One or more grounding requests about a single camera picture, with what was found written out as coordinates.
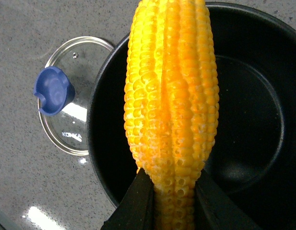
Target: blue knob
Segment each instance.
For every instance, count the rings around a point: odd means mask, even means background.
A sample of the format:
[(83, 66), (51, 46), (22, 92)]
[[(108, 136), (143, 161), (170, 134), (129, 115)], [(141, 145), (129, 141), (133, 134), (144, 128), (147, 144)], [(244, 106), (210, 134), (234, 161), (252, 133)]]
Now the blue knob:
[(55, 66), (47, 67), (39, 73), (33, 93), (41, 101), (39, 111), (47, 116), (58, 114), (75, 97), (74, 87), (68, 77)]

